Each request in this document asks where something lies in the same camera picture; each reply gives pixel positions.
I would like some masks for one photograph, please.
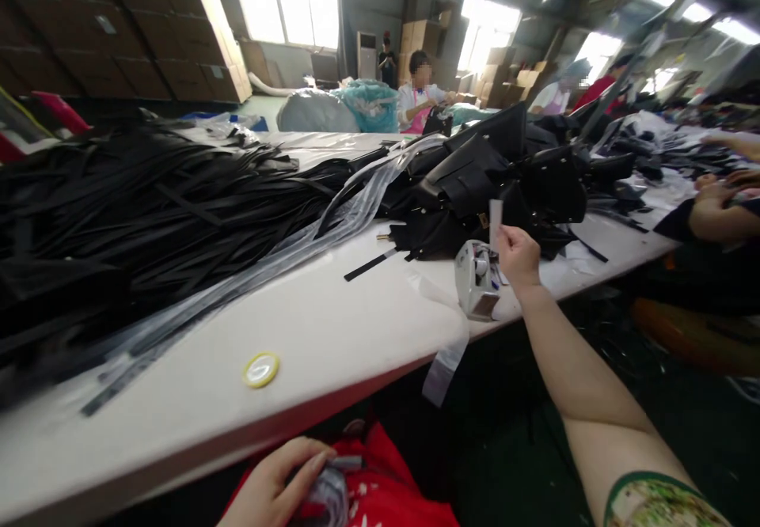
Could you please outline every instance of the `pink apron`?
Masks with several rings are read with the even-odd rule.
[[[412,93],[414,94],[414,105],[416,107],[417,91],[415,89],[412,89]],[[425,88],[425,97],[430,100],[427,87]],[[432,108],[425,108],[421,112],[417,112],[417,115],[414,116],[414,119],[412,120],[412,125],[410,125],[408,129],[403,130],[401,133],[416,133],[421,135],[422,132],[425,131],[425,122],[428,121],[430,110],[432,110]]]

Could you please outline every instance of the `black shirt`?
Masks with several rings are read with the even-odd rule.
[[[396,82],[393,81],[393,75],[396,72],[396,67],[394,66],[397,62],[396,55],[393,52],[381,52],[378,57],[378,65],[382,64],[382,61],[387,57],[390,57],[393,60],[393,64],[387,62],[385,66],[380,69],[380,78],[391,88],[395,88]]]

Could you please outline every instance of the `hand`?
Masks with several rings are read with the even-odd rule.
[[[726,177],[726,183],[742,188],[760,187],[760,171],[752,171],[750,169],[734,171]]]
[[[713,183],[703,187],[694,199],[701,203],[706,200],[715,200],[721,205],[728,201],[732,196],[738,193],[741,189],[738,188],[726,188],[723,183]]]
[[[538,242],[525,230],[505,225],[499,228],[499,266],[518,299],[524,290],[541,285],[538,277],[540,259]]]
[[[694,188],[701,191],[703,188],[716,183],[717,181],[718,178],[715,175],[708,173],[707,175],[697,177],[697,180],[694,181]]]
[[[335,450],[317,440],[290,440],[266,456],[248,476],[220,527],[284,527],[309,494]],[[286,486],[291,472],[303,464]]]

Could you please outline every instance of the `paper tag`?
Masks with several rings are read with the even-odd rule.
[[[116,29],[113,28],[111,21],[105,15],[95,15],[95,20],[103,28],[106,34],[116,34]]]

